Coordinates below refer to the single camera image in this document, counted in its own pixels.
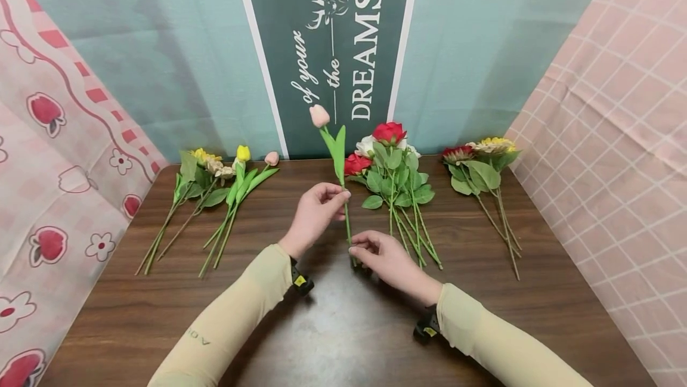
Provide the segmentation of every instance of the beige arm sleeve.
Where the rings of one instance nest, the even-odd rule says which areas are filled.
[[[265,248],[231,287],[203,310],[148,387],[216,387],[253,329],[291,286],[290,258]]]
[[[442,335],[507,387],[592,387],[543,343],[484,309],[453,284],[437,306]]]

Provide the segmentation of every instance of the strawberry print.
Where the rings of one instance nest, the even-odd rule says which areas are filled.
[[[4,142],[5,142],[5,140],[2,137],[0,137],[0,147],[2,146],[2,143],[4,143]],[[7,151],[4,151],[3,149],[0,148],[0,163],[6,161],[8,157],[9,157],[9,155],[8,155]]]
[[[117,168],[119,175],[125,175],[128,170],[133,168],[133,162],[118,148],[113,148],[112,157],[110,157],[110,166]]]
[[[45,366],[43,350],[36,348],[15,355],[0,372],[0,387],[36,387]]]
[[[26,98],[26,104],[33,120],[45,128],[50,138],[57,137],[62,126],[67,124],[62,106],[42,92]]]
[[[91,245],[86,247],[86,256],[95,257],[99,262],[104,262],[115,251],[115,243],[112,241],[112,233],[91,235]]]
[[[36,311],[36,304],[31,301],[31,293],[19,293],[13,299],[0,296],[0,333],[12,329],[19,320]]]
[[[67,233],[54,226],[44,226],[29,237],[29,243],[29,264],[33,268],[43,263],[56,264],[67,251]]]
[[[137,197],[135,194],[127,194],[125,200],[122,201],[122,209],[128,218],[132,219],[133,216],[138,211],[141,206],[141,198]]]

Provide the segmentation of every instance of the pink checkered fabric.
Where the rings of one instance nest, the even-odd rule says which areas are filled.
[[[687,0],[593,0],[507,136],[660,387],[687,386]]]

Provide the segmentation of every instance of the person's right hand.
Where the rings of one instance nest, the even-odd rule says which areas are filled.
[[[352,238],[351,255],[360,260],[385,283],[425,306],[439,302],[443,287],[410,259],[397,239],[376,230],[366,230]]]

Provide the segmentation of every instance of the wrist strap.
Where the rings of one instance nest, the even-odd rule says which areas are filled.
[[[307,275],[301,274],[298,269],[296,268],[297,261],[291,257],[291,282],[293,283],[293,286],[295,287],[296,291],[300,296],[306,296],[310,291],[312,290],[313,287],[315,287],[315,283],[312,282],[310,277]]]

